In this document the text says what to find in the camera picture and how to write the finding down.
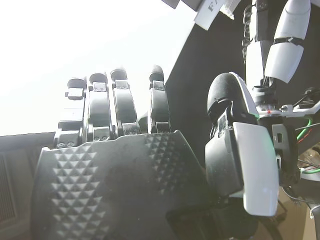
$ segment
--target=textured palm pad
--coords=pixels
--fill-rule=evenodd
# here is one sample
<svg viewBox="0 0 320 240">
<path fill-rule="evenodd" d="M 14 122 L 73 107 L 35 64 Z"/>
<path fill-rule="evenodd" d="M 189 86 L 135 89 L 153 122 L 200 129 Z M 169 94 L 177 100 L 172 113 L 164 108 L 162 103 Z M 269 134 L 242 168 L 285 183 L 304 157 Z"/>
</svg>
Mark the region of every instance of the textured palm pad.
<svg viewBox="0 0 320 240">
<path fill-rule="evenodd" d="M 31 232 L 33 240 L 177 240 L 168 214 L 212 200 L 179 131 L 43 149 Z"/>
</svg>

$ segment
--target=vent grille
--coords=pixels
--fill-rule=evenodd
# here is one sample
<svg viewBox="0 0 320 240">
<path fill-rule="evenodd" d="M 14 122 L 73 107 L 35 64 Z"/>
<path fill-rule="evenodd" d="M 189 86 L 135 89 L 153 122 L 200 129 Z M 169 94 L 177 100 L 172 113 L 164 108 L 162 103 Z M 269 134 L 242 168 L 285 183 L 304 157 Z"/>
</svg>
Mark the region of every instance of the vent grille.
<svg viewBox="0 0 320 240">
<path fill-rule="evenodd" d="M 5 157 L 0 153 L 0 224 L 16 217 L 15 205 L 12 197 L 9 173 Z"/>
</svg>

